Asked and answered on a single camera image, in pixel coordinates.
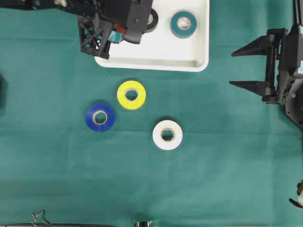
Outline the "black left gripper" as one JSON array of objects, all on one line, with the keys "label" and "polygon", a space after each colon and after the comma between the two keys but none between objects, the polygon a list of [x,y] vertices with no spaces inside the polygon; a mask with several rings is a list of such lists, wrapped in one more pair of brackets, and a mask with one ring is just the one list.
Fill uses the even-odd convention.
[{"label": "black left gripper", "polygon": [[112,30],[113,24],[101,16],[99,1],[58,0],[56,6],[79,16],[77,21],[82,53],[108,59],[110,42],[119,44],[123,41],[123,33]]}]

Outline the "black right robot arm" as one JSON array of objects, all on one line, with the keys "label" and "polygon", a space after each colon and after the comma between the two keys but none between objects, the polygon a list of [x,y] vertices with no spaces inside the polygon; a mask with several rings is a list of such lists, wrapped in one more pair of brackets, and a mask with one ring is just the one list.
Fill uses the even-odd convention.
[{"label": "black right robot arm", "polygon": [[246,46],[236,50],[232,57],[265,55],[264,81],[230,81],[262,97],[267,104],[285,106],[286,116],[303,128],[303,2],[295,0],[294,24],[286,28],[269,29]]}]

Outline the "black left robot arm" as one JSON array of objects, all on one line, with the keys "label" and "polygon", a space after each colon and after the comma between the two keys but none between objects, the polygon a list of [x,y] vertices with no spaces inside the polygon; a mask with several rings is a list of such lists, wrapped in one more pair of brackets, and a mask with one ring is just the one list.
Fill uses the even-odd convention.
[{"label": "black left robot arm", "polygon": [[118,44],[124,40],[124,34],[101,16],[100,3],[96,0],[2,0],[0,7],[18,10],[59,9],[78,15],[80,51],[103,59],[109,58],[112,43]]}]

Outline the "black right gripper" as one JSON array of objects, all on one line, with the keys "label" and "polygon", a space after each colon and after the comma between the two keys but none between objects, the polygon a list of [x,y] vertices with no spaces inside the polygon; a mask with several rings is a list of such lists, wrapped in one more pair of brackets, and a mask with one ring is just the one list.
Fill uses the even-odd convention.
[{"label": "black right gripper", "polygon": [[293,24],[291,31],[283,29],[277,34],[267,34],[236,50],[232,57],[267,55],[271,50],[279,60],[277,90],[268,81],[229,81],[262,97],[267,104],[285,104],[290,88],[296,79],[303,78],[303,25]]}]

